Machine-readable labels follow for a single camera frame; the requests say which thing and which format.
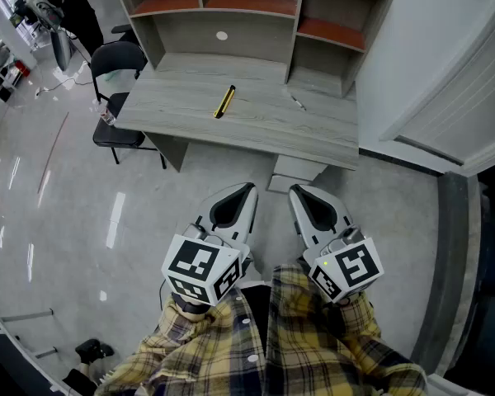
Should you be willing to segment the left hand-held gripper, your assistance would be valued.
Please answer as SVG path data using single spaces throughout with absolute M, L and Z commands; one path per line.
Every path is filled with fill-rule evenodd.
M 247 240 L 257 204 L 252 182 L 228 186 L 201 203 L 199 216 L 173 237 L 164 259 L 162 274 L 172 293 L 192 304 L 215 306 L 234 287 L 255 281 Z

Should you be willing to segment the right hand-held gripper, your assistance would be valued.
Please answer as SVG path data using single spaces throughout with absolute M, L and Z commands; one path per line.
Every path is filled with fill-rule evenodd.
M 315 186 L 295 184 L 289 202 L 306 246 L 300 265 L 327 302 L 340 303 L 384 274 L 373 240 L 352 223 L 339 198 Z

